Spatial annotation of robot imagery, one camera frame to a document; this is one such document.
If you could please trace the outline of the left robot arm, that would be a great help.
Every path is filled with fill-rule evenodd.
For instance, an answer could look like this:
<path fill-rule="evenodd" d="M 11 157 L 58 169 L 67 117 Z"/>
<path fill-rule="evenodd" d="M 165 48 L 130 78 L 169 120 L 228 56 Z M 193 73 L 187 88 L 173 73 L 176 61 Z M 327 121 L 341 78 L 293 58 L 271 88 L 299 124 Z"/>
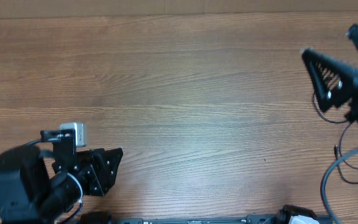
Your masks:
<path fill-rule="evenodd" d="M 0 154 L 3 223 L 54 223 L 85 195 L 102 197 L 116 182 L 123 151 L 44 151 L 19 146 Z"/>

